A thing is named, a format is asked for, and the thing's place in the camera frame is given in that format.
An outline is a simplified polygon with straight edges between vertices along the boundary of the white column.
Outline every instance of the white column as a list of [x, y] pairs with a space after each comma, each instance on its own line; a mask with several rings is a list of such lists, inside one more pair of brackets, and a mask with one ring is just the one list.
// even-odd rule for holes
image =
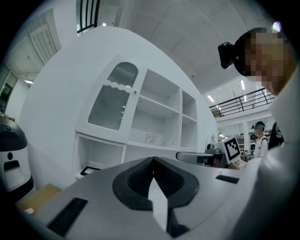
[[248, 124], [246, 121], [243, 122], [243, 130], [244, 130], [244, 148], [245, 151], [250, 151], [249, 147], [249, 131], [248, 131]]

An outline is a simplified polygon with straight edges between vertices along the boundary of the railing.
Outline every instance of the railing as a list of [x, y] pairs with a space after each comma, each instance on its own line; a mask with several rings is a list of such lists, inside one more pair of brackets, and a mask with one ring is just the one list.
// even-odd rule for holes
[[97, 27], [100, 1], [101, 0], [80, 0], [80, 23], [77, 33], [83, 32], [84, 30], [92, 27]]
[[219, 118], [270, 104], [274, 101], [274, 98], [275, 96], [267, 92], [265, 88], [261, 88], [243, 96], [211, 106], [210, 110], [215, 118]]

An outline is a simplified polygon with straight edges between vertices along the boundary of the white curved wall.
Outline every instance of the white curved wall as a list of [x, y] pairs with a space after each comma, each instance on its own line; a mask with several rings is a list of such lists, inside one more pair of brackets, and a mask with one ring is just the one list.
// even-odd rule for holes
[[62, 48], [35, 79], [19, 125], [28, 139], [35, 184], [60, 188], [72, 180], [75, 124], [90, 88], [117, 55], [144, 62], [197, 99], [198, 151], [205, 150], [217, 124], [200, 92], [166, 54], [142, 37], [121, 28], [97, 27]]

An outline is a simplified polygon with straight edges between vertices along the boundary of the cabinet door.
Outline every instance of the cabinet door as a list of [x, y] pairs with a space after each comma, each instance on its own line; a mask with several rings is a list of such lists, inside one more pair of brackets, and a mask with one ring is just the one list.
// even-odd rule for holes
[[77, 120], [77, 132], [127, 143], [147, 67], [116, 56], [99, 75]]

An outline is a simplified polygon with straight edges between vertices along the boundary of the floor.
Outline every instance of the floor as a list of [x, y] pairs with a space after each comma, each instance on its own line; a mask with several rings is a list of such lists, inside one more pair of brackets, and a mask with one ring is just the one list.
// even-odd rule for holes
[[158, 222], [159, 226], [165, 231], [167, 224], [168, 200], [154, 178], [149, 188], [148, 199], [151, 200], [153, 204], [153, 217]]

